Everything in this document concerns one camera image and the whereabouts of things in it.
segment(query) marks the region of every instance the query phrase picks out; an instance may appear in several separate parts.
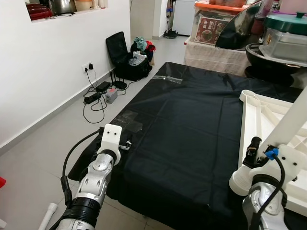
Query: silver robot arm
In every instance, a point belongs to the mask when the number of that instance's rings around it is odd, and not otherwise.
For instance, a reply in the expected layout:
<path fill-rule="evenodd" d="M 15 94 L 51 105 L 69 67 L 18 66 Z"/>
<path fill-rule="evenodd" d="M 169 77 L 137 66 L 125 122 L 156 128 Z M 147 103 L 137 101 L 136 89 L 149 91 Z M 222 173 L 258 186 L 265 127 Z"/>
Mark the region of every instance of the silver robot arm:
<path fill-rule="evenodd" d="M 64 212 L 57 230 L 95 230 L 112 168 L 120 160 L 121 132 L 120 126 L 105 126 L 97 158 L 89 164 L 88 173 L 80 182 L 77 194 Z"/>

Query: black tablecloth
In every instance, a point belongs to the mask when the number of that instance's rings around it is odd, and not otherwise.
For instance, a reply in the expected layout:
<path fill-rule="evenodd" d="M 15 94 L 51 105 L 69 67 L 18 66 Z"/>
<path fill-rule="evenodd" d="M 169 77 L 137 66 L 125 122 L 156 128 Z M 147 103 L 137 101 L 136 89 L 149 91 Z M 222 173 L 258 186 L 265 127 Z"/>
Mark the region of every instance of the black tablecloth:
<path fill-rule="evenodd" d="M 243 197 L 228 186 L 237 169 L 244 89 L 289 102 L 301 92 L 165 63 L 111 122 L 123 126 L 122 140 L 133 135 L 133 146 L 114 167 L 107 195 L 177 230 L 246 230 Z M 289 210 L 285 222 L 307 229 L 307 219 Z"/>

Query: white appliance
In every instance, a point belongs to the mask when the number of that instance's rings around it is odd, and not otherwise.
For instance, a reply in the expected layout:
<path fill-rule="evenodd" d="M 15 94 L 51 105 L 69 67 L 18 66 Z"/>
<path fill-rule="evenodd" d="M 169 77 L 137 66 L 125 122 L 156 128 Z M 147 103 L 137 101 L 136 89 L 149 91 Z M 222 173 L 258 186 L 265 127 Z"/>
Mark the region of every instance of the white appliance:
<path fill-rule="evenodd" d="M 191 35 L 194 21 L 195 0 L 177 0 L 174 12 L 173 30 L 180 35 Z"/>

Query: white pipe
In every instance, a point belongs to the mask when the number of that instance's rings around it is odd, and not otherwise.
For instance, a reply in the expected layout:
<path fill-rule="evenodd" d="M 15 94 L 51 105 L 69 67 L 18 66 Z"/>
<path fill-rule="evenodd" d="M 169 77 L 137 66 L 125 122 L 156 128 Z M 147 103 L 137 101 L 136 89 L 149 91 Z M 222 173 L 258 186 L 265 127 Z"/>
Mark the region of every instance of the white pipe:
<path fill-rule="evenodd" d="M 2 219 L 0 219 L 0 229 L 4 229 L 6 226 L 6 222 L 4 222 Z"/>
<path fill-rule="evenodd" d="M 45 230 L 53 213 L 56 211 L 58 205 L 57 204 L 54 204 L 54 203 L 50 203 L 49 207 L 48 207 L 48 210 L 46 212 L 46 215 L 42 221 L 42 223 L 40 224 L 38 230 Z"/>
<path fill-rule="evenodd" d="M 257 157 L 263 156 L 268 145 L 287 145 L 307 121 L 307 87 L 284 115 L 275 129 L 260 145 Z"/>

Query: silver pot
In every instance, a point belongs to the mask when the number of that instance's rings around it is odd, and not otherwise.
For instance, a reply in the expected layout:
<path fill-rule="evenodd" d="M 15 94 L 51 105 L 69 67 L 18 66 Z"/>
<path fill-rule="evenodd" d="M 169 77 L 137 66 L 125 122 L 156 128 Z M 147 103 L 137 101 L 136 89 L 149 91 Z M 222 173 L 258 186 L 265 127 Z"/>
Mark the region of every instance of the silver pot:
<path fill-rule="evenodd" d="M 49 6 L 54 15 L 77 11 L 73 0 L 49 0 Z"/>

